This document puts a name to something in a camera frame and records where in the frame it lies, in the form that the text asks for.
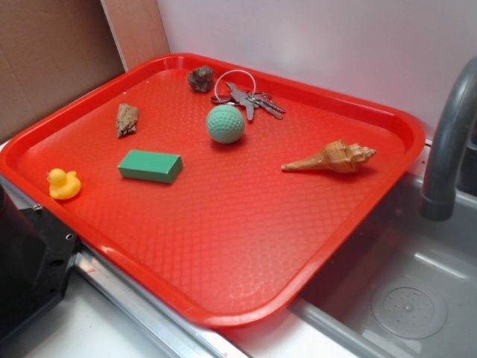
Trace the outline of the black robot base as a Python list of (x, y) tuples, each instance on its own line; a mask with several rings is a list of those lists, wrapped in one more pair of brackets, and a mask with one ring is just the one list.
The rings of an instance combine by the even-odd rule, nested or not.
[(19, 209), (1, 189), (1, 344), (61, 302), (80, 240), (40, 205)]

